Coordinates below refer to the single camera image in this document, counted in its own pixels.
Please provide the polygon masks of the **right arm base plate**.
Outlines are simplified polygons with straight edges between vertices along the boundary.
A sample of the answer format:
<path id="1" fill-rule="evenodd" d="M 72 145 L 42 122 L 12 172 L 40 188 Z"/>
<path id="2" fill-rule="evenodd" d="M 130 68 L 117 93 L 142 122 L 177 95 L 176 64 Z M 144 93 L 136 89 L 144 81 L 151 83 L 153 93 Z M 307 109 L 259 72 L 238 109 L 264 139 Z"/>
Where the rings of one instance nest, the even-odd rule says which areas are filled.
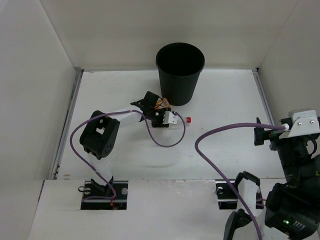
<path id="1" fill-rule="evenodd" d="M 238 197 L 232 191 L 225 180 L 217 179 L 215 181 L 215 194 L 218 199 L 218 207 L 220 210 L 236 210 L 238 205 Z"/>

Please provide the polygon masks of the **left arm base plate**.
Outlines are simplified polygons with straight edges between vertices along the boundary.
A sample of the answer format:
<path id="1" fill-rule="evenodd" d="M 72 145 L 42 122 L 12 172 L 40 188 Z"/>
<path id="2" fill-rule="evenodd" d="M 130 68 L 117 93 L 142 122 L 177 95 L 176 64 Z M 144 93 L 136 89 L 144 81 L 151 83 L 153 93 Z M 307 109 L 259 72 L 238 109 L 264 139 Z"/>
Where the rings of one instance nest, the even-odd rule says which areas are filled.
<path id="1" fill-rule="evenodd" d="M 113 189 L 107 184 L 102 185 L 91 179 L 85 181 L 83 186 L 78 187 L 78 191 L 82 193 L 81 210 L 126 210 L 129 192 L 128 181 L 109 182 Z"/>

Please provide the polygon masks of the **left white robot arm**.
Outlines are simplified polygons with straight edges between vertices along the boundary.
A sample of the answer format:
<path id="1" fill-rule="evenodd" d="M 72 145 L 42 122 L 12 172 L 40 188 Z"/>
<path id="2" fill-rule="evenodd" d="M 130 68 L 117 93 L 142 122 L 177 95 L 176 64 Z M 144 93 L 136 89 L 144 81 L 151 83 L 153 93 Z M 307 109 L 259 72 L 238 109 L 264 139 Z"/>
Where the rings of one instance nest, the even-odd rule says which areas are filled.
<path id="1" fill-rule="evenodd" d="M 147 91 L 144 98 L 131 102 L 129 107 L 116 111 L 111 116 L 96 110 L 91 115 L 93 120 L 86 123 L 79 143 L 85 152 L 101 160 L 113 150 L 119 128 L 144 120 L 149 120 L 153 128 L 176 125 L 178 117 L 171 107 L 164 105 L 164 101 L 160 96 Z"/>

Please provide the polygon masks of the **red label clear bottle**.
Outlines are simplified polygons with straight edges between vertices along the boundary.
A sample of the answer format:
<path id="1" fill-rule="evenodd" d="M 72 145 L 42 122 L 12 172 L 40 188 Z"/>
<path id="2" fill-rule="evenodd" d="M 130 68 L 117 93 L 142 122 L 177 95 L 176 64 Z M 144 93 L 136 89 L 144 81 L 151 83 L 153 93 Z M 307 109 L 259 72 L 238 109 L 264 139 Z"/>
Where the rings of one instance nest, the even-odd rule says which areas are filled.
<path id="1" fill-rule="evenodd" d="M 177 125 L 170 124 L 170 127 L 167 129 L 169 129 L 169 130 L 176 130 L 176 129 L 180 129 L 180 128 L 183 129 L 184 127 L 188 127 L 191 124 L 192 118 L 190 116 L 183 116 L 183 115 L 178 114 L 175 111 L 172 111 L 172 112 L 176 116 L 178 116 L 178 123 L 177 123 Z"/>

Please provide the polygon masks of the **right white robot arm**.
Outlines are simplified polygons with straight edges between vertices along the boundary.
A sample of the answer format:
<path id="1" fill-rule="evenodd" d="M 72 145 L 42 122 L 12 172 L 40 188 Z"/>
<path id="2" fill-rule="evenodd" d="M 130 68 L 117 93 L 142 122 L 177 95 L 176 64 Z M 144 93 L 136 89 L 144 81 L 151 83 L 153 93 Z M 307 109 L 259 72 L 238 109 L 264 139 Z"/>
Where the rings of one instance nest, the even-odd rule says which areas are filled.
<path id="1" fill-rule="evenodd" d="M 254 145 L 270 141 L 270 149 L 277 152 L 285 176 L 285 183 L 277 183 L 269 192 L 264 223 L 269 228 L 287 234 L 291 240 L 303 240 L 320 226 L 320 157 L 309 152 L 320 136 L 319 116 L 284 118 L 281 126 L 256 123 L 235 123 L 225 130 L 253 127 Z"/>

